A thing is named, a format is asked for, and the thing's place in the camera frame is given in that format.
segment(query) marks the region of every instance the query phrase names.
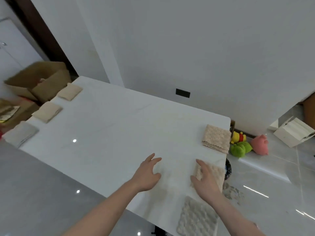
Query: folded towel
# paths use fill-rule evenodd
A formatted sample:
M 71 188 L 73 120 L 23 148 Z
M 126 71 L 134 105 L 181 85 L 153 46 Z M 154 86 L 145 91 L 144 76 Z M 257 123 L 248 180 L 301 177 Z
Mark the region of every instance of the folded towel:
M 211 206 L 186 196 L 177 226 L 180 235 L 213 236 L 217 224 L 218 215 Z
M 230 139 L 230 131 L 208 124 L 204 131 L 202 144 L 227 154 L 230 148 Z
M 219 187 L 220 191 L 222 192 L 224 178 L 225 178 L 225 169 L 223 169 L 221 167 L 217 167 L 216 165 L 213 165 L 213 164 L 208 163 L 208 162 L 205 162 L 205 163 L 207 164 L 210 172 L 212 173 L 212 175 L 215 178 L 215 182 L 218 184 L 218 187 Z M 199 166 L 198 163 L 196 164 L 194 176 L 198 180 L 202 179 L 201 166 Z
M 58 93 L 57 96 L 60 98 L 65 98 L 68 101 L 71 101 L 72 99 L 74 99 L 74 97 L 76 97 L 78 95 L 79 92 L 81 92 L 83 90 L 83 88 L 68 83 L 67 87 L 61 89 Z
M 19 148 L 27 139 L 31 138 L 38 132 L 38 129 L 33 125 L 22 121 L 16 125 L 13 129 L 6 132 L 2 137 L 6 142 Z
M 32 115 L 41 120 L 44 123 L 48 123 L 51 119 L 53 119 L 54 116 L 56 116 L 60 111 L 62 110 L 62 107 L 54 104 L 52 102 L 45 102 L 39 110 L 34 112 Z

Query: green plush toy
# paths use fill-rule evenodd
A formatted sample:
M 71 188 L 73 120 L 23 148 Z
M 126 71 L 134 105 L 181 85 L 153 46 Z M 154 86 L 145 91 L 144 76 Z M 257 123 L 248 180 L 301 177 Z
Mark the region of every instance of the green plush toy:
M 238 157 L 238 158 L 241 158 L 243 156 L 245 156 L 245 147 L 243 145 L 236 145 L 236 144 L 233 144 L 230 148 L 230 151 L 232 153 L 232 155 Z
M 248 142 L 239 142 L 236 143 L 238 146 L 244 146 L 245 147 L 245 153 L 249 153 L 251 150 L 253 150 L 252 146 Z

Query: hand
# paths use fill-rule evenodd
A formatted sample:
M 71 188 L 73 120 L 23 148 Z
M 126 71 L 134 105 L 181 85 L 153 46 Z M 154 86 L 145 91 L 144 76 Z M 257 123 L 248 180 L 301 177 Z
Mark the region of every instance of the hand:
M 202 179 L 198 180 L 195 176 L 191 176 L 191 182 L 200 198 L 208 204 L 212 204 L 216 197 L 221 195 L 220 189 L 207 164 L 198 159 L 196 162 L 201 166 Z
M 160 173 L 153 174 L 153 167 L 162 160 L 162 158 L 159 157 L 152 160 L 154 156 L 155 153 L 149 155 L 147 159 L 140 164 L 130 180 L 135 184 L 137 192 L 151 190 L 161 178 Z

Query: white door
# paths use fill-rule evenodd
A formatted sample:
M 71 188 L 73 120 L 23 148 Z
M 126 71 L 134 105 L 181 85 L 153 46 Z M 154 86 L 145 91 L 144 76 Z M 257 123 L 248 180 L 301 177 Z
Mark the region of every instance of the white door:
M 0 47 L 23 68 L 43 60 L 10 19 L 0 22 Z
M 20 70 L 22 70 L 21 65 L 0 46 L 0 98 L 8 100 L 14 98 L 14 94 L 3 84 L 3 81 Z

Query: pink plush toy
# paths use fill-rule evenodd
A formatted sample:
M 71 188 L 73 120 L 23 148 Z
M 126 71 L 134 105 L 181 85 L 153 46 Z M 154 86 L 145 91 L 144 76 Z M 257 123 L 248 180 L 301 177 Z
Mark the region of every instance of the pink plush toy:
M 258 155 L 268 155 L 268 140 L 265 135 L 255 137 L 250 145 Z

